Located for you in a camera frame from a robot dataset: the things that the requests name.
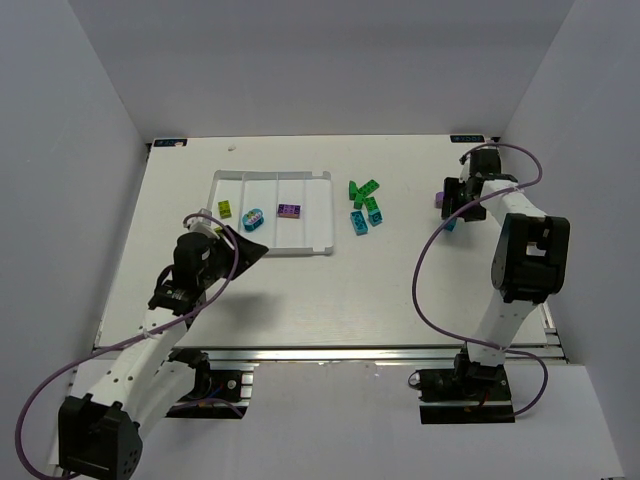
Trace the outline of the purple green teal lego stack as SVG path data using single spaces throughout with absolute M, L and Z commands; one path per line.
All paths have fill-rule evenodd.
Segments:
M 456 227 L 456 222 L 457 222 L 457 220 L 456 220 L 456 219 L 452 219 L 451 221 L 449 221 L 449 222 L 444 226 L 444 230 L 445 230 L 445 231 L 452 232 L 452 231 L 455 229 L 455 227 Z

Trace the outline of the teal oval flower lego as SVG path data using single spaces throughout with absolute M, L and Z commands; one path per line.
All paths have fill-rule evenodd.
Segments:
M 250 209 L 242 217 L 242 226 L 246 232 L 255 231 L 264 223 L 264 213 L 259 208 Z

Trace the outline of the lime green lego brick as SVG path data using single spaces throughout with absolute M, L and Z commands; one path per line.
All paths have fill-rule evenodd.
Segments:
M 221 219 L 229 219 L 232 217 L 231 204 L 228 200 L 218 202 L 218 213 Z

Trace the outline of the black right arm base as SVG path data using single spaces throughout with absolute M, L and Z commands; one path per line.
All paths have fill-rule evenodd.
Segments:
M 457 354 L 450 368 L 414 371 L 408 386 L 419 393 L 423 425 L 513 423 L 515 413 L 505 368 Z

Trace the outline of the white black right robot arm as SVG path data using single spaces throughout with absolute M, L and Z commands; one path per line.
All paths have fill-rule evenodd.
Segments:
M 491 262 L 494 293 L 466 355 L 474 369 L 497 369 L 524 320 L 563 284 L 570 223 L 536 207 L 518 180 L 502 171 L 499 151 L 483 145 L 466 153 L 459 177 L 444 180 L 441 218 L 465 222 L 492 217 L 500 234 Z

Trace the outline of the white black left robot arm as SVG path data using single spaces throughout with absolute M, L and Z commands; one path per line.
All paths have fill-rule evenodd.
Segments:
M 58 412 L 58 460 L 71 474 L 128 479 L 143 439 L 176 407 L 192 408 L 214 390 L 207 355 L 179 349 L 207 290 L 229 283 L 268 253 L 230 227 L 181 235 L 173 262 L 158 276 L 139 327 L 142 338 L 120 349 L 103 377 Z

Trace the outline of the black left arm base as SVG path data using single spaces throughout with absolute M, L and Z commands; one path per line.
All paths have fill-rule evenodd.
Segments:
M 244 416 L 253 386 L 251 366 L 214 361 L 195 349 L 177 350 L 169 360 L 189 368 L 192 388 L 167 418 L 240 420 Z

